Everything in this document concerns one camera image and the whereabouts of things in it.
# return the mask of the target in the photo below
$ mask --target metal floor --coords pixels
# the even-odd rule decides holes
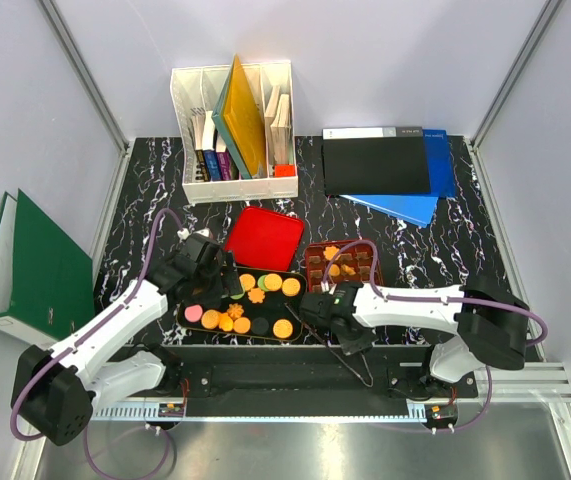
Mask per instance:
[[[478,405],[461,405],[468,416]],[[134,425],[90,425],[91,450]],[[543,404],[496,404],[474,428],[432,437],[390,432],[372,425],[184,423],[171,432],[173,452],[158,479],[459,480],[570,478],[551,417]],[[109,475],[137,478],[157,464],[164,440],[138,431],[99,454]],[[82,444],[51,443],[36,478],[95,479]]]

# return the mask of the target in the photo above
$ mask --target yellow book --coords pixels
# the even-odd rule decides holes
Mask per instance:
[[[249,174],[263,177],[267,171],[265,127],[238,55],[234,56],[223,120]]]

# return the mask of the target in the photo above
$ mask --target green binder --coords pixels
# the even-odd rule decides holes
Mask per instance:
[[[92,260],[22,191],[0,212],[0,330],[47,345],[94,317]]]

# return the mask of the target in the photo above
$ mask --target black marble tabletop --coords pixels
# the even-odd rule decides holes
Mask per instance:
[[[224,243],[235,219],[247,205],[257,205],[304,220],[305,232],[290,269],[302,271],[303,251],[312,242],[368,238],[376,243],[386,286],[442,287],[477,275],[509,288],[480,186],[462,137],[450,137],[456,198],[438,202],[426,228],[370,210],[342,198],[323,195],[320,137],[297,137],[298,198],[190,206],[181,187],[183,150],[180,138],[139,138],[125,176],[94,294],[97,309],[114,301],[139,273],[156,212],[174,209],[192,230],[209,227]],[[154,258],[177,245],[176,228],[166,218]],[[261,344],[230,334],[206,334],[182,328],[176,310],[140,332],[136,341],[164,344]],[[379,342],[424,343],[416,329],[380,328]],[[298,342],[314,344],[311,336]]]

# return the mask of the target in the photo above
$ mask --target book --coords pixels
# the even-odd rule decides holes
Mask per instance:
[[[218,167],[218,159],[216,158],[216,127],[212,120],[212,111],[205,112],[205,126],[203,127],[203,157],[205,157],[205,165],[209,175],[214,182],[220,182],[221,176]]]
[[[227,129],[227,125],[225,124],[225,121],[222,117],[225,101],[227,100],[227,95],[229,93],[229,82],[230,77],[232,76],[232,67],[233,66],[229,68],[229,73],[227,74],[227,78],[223,84],[223,90],[221,91],[221,94],[218,97],[218,101],[214,106],[214,110],[212,112],[212,120],[214,121],[214,125],[216,126],[216,131],[218,132],[219,137],[223,138],[230,157],[232,158],[234,165],[236,165],[236,169],[240,172],[241,178],[249,180],[252,178],[252,176],[249,174],[249,171],[245,166],[245,162],[243,162],[243,157],[241,157],[238,148],[236,148],[236,143],[232,138],[232,134]]]
[[[25,193],[0,208],[0,330],[48,348],[94,318],[92,259]]]
[[[267,171],[265,126],[238,55],[234,56],[222,117],[248,173],[253,178],[264,177]]]
[[[289,138],[291,135],[289,95],[284,93],[278,100],[276,116],[270,130],[274,142],[274,163],[287,165],[289,158]]]
[[[203,129],[205,128],[205,115],[194,115],[192,117],[192,128],[197,169],[203,176],[203,181],[209,182],[212,177],[209,174],[209,170],[207,170],[205,156],[203,155]]]
[[[323,130],[327,195],[431,193],[420,127]]]
[[[430,224],[438,202],[438,197],[423,195],[341,195],[341,197],[419,227]]]
[[[272,138],[271,125],[274,123],[274,119],[276,118],[276,113],[278,111],[280,93],[281,86],[274,85],[272,87],[272,93],[269,96],[269,101],[267,102],[267,108],[265,109],[265,137],[267,139],[267,151],[272,159],[274,159],[274,141]]]
[[[445,130],[423,130],[423,141],[429,168],[429,183],[432,195],[441,198],[456,196],[454,165]]]
[[[216,158],[218,159],[218,166],[223,180],[236,180],[238,178],[238,168],[236,168],[236,164],[234,164],[229,154],[225,140],[220,135],[216,139]]]

